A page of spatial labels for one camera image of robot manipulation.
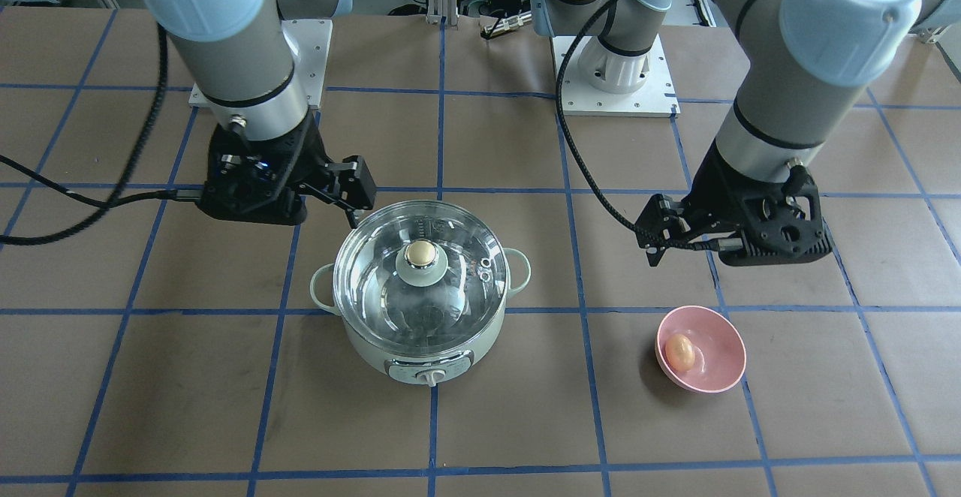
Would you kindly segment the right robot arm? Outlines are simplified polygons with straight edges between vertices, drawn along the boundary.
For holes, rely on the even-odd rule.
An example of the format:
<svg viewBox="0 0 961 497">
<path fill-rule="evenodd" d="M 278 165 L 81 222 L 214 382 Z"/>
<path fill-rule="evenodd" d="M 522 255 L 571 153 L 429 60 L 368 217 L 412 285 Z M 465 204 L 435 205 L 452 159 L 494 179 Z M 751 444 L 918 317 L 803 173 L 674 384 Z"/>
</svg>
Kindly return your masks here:
<svg viewBox="0 0 961 497">
<path fill-rule="evenodd" d="M 330 21 L 349 14 L 353 0 L 141 1 L 158 25 L 158 82 L 116 188 L 107 200 L 92 200 L 34 174 L 35 181 L 95 212 L 76 227 L 14 243 L 58 241 L 85 230 L 113 207 L 148 199 L 192 202 L 224 221 L 294 226 L 308 214 L 303 197 L 312 196 L 342 209 L 356 227 L 360 213 L 373 209 L 377 186 L 363 156 L 334 161 L 327 155 L 315 119 Z M 123 196 L 164 99 L 170 47 L 188 67 L 201 106 L 217 121 L 207 148 L 206 181 L 197 190 Z"/>
</svg>

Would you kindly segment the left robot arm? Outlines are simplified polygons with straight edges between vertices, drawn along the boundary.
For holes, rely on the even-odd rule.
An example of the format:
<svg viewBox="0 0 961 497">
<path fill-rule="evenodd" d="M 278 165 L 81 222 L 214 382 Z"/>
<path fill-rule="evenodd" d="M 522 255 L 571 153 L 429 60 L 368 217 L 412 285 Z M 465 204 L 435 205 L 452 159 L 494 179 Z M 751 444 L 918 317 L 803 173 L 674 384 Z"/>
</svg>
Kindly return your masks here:
<svg viewBox="0 0 961 497">
<path fill-rule="evenodd" d="M 808 166 L 902 40 L 959 22 L 959 0 L 711 0 L 749 61 L 747 76 L 683 199 L 656 194 L 629 220 L 656 267 L 669 249 L 714 251 L 730 267 L 806 264 L 832 251 Z M 673 0 L 531 0 L 535 31 L 586 42 L 588 82 L 625 94 Z"/>
</svg>

